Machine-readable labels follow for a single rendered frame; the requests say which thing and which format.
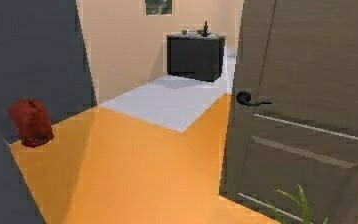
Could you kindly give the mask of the black cabinet with pale top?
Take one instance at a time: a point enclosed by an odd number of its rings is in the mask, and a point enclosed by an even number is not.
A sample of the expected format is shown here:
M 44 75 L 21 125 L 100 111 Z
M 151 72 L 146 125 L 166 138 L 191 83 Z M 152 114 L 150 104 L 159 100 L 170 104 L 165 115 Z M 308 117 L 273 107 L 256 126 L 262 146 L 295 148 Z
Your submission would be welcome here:
M 205 82 L 222 73 L 225 37 L 171 34 L 167 36 L 167 73 Z

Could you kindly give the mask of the grey-brown room door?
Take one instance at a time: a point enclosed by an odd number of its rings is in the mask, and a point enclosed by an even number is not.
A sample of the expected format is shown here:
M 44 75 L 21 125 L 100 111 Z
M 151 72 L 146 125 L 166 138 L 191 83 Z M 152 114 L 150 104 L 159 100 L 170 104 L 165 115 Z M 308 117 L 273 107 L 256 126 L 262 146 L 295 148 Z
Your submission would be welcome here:
M 298 184 L 314 224 L 358 224 L 358 0 L 243 3 L 220 193 L 301 224 Z

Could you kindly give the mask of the dark red bag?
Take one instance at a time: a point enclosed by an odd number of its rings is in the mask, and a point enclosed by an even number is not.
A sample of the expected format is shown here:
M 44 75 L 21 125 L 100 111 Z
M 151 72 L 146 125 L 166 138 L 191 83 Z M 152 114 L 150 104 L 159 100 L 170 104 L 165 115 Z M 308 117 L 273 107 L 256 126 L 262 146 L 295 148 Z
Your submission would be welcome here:
M 21 144 L 36 148 L 54 138 L 50 118 L 45 105 L 33 98 L 20 98 L 9 109 Z

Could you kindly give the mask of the green house plant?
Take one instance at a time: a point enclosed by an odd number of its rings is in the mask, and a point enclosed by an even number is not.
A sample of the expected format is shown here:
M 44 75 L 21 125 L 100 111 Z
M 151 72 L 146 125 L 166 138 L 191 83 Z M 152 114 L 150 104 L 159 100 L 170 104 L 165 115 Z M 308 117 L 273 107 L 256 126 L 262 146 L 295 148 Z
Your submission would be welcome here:
M 290 194 L 286 191 L 280 190 L 280 189 L 275 189 L 275 192 L 285 196 L 286 198 L 292 200 L 293 202 L 295 202 L 298 205 L 298 207 L 301 209 L 301 212 L 302 212 L 302 217 L 300 218 L 300 221 L 303 224 L 314 224 L 311 219 L 311 213 L 309 210 L 309 205 L 308 205 L 306 195 L 304 193 L 304 189 L 300 184 L 298 184 L 299 198 L 296 198 L 292 194 Z M 267 205 L 269 206 L 269 209 L 275 215 L 275 220 L 277 222 L 279 222 L 280 224 L 286 224 L 284 215 L 287 215 L 287 212 L 285 212 L 279 208 L 276 208 L 270 202 L 267 202 Z

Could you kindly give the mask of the dark framed wall picture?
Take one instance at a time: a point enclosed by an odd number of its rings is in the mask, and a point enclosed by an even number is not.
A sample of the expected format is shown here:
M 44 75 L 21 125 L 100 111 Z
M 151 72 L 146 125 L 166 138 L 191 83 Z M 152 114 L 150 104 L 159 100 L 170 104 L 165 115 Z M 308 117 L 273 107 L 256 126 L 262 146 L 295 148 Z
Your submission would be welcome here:
M 172 0 L 145 0 L 147 15 L 169 15 L 172 13 Z

